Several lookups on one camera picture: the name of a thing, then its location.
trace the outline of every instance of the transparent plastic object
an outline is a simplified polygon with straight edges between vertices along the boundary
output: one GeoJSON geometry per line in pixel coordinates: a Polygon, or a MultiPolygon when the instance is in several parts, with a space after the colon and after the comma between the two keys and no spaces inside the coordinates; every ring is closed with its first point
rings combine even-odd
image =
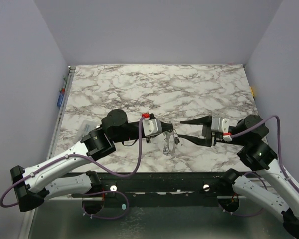
{"type": "Polygon", "coordinates": [[[82,137],[88,135],[88,133],[96,128],[98,128],[98,124],[96,122],[92,122],[89,120],[84,120],[76,133],[73,143],[77,143],[81,140],[82,137]]]}

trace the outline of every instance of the gray wall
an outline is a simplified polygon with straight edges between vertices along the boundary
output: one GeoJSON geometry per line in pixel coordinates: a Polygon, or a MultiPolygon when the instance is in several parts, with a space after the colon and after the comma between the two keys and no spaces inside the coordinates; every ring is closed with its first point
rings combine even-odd
{"type": "Polygon", "coordinates": [[[281,0],[35,2],[69,64],[245,64],[281,0]]]}
{"type": "MultiPolygon", "coordinates": [[[[278,114],[282,121],[282,153],[287,170],[299,181],[299,0],[284,0],[246,66],[257,90],[262,116],[278,114]]],[[[270,145],[276,143],[276,123],[269,124],[270,145]]]]}
{"type": "MultiPolygon", "coordinates": [[[[68,71],[33,0],[0,0],[0,196],[9,169],[43,161],[68,71]]],[[[6,203],[15,202],[14,193],[6,203]]],[[[23,213],[0,208],[0,239],[17,238],[23,213]]]]}

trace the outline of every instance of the white marble tabletop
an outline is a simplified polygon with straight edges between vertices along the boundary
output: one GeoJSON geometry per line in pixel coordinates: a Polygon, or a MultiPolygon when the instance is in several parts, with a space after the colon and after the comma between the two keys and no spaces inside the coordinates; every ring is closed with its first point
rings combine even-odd
{"type": "MultiPolygon", "coordinates": [[[[112,109],[123,109],[130,122],[143,112],[172,122],[178,134],[201,136],[202,127],[180,125],[206,115],[227,117],[230,125],[249,114],[256,105],[242,65],[91,65],[77,66],[57,141],[55,155],[71,147],[84,120],[97,123],[112,109]]],[[[239,146],[218,143],[196,146],[185,139],[175,155],[163,155],[164,136],[143,141],[139,172],[223,172],[246,170],[237,157],[239,146]]],[[[98,160],[116,172],[131,172],[138,155],[132,147],[116,144],[117,151],[98,160]]],[[[93,164],[75,169],[102,171],[93,164]]]]}

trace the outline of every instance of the marble surface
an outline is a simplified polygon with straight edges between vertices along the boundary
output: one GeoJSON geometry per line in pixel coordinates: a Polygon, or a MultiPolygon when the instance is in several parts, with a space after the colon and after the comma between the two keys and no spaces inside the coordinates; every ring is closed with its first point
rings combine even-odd
{"type": "MultiPolygon", "coordinates": [[[[242,65],[91,65],[77,66],[55,155],[71,147],[84,120],[97,123],[112,109],[123,109],[129,121],[143,112],[172,122],[178,134],[200,136],[202,127],[180,125],[206,115],[227,117],[230,125],[257,109],[242,65]]],[[[185,139],[175,155],[163,155],[164,136],[143,141],[139,172],[209,172],[247,170],[237,157],[239,146],[196,146],[185,139]]],[[[98,162],[116,172],[131,172],[138,146],[123,147],[98,162]]],[[[74,172],[98,169],[84,165],[74,172]]]]}

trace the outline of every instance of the black cable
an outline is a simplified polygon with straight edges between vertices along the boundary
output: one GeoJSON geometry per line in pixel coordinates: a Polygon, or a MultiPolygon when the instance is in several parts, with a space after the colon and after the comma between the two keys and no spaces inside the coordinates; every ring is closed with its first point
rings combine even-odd
{"type": "Polygon", "coordinates": [[[122,142],[122,145],[125,146],[125,147],[131,147],[133,146],[138,140],[135,139],[135,141],[131,144],[131,145],[124,145],[124,142],[122,142]]]}

